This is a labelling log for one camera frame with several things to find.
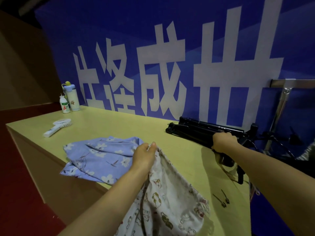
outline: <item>hand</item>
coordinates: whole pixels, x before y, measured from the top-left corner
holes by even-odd
[[[236,136],[232,136],[230,132],[217,132],[212,136],[213,146],[216,152],[225,153],[227,146],[238,144]]]
[[[143,174],[145,180],[148,178],[149,171],[151,170],[155,161],[155,151],[157,145],[153,142],[148,149],[149,144],[143,143],[138,146],[132,157],[132,166],[130,170]]]

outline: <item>white water bottle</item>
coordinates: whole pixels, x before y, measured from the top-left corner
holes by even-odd
[[[80,110],[80,103],[78,100],[77,90],[74,84],[71,84],[69,81],[65,82],[65,86],[63,86],[65,90],[65,94],[67,95],[67,99],[69,101],[70,107],[72,111]]]
[[[68,101],[65,99],[65,96],[61,95],[60,96],[60,105],[61,105],[61,109],[62,109],[62,113],[69,113],[69,105],[68,105]]]

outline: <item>screw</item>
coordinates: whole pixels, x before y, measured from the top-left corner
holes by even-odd
[[[230,200],[226,197],[226,194],[224,193],[224,191],[222,190],[222,193],[224,194],[224,196],[225,196],[225,202],[227,203],[227,204],[229,204],[230,203]]]
[[[213,196],[215,197],[215,198],[217,198],[218,199],[218,201],[220,201],[221,202],[221,205],[222,205],[222,207],[223,208],[225,208],[226,207],[226,203],[224,203],[223,201],[221,201],[218,197],[216,197],[215,196],[215,194],[213,194]]]

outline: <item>metal frame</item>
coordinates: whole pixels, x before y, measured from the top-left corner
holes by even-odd
[[[279,118],[284,110],[285,104],[289,99],[289,95],[293,88],[315,88],[315,79],[272,79],[270,82],[270,88],[283,88],[278,103],[277,111],[273,118],[273,122],[270,127],[270,132],[275,132]],[[272,141],[269,140],[266,144],[264,153],[269,154]]]

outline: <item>red carpet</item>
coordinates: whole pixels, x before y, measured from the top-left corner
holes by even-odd
[[[42,202],[5,124],[60,110],[59,103],[0,111],[0,235],[55,236],[65,224]]]

